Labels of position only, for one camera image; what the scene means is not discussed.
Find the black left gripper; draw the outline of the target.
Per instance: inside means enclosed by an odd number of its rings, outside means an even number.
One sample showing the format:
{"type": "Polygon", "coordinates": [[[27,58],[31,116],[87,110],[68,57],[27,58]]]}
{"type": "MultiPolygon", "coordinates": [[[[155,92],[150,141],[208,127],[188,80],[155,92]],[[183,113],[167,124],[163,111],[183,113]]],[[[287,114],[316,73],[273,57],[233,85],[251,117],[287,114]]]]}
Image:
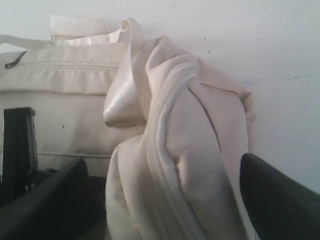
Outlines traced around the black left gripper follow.
{"type": "Polygon", "coordinates": [[[16,200],[35,187],[38,156],[31,107],[3,111],[1,199],[16,200]]]}

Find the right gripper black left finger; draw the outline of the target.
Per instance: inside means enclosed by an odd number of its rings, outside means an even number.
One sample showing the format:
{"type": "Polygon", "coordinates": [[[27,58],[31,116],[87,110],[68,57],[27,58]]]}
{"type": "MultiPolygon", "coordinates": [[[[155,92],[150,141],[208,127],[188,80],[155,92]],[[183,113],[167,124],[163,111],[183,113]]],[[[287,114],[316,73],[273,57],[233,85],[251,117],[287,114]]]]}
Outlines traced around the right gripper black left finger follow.
{"type": "Polygon", "coordinates": [[[104,177],[90,176],[82,159],[56,171],[0,210],[2,240],[104,240],[104,177]]]}

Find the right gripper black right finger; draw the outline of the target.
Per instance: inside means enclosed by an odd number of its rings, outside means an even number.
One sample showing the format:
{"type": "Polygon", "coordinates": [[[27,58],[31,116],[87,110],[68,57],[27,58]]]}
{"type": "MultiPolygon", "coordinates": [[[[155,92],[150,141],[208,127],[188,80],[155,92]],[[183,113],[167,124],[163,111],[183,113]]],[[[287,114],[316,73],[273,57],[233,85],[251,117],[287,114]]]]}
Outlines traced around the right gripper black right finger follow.
{"type": "Polygon", "coordinates": [[[240,163],[240,193],[261,240],[318,240],[320,196],[262,158],[246,153],[240,163]]]}

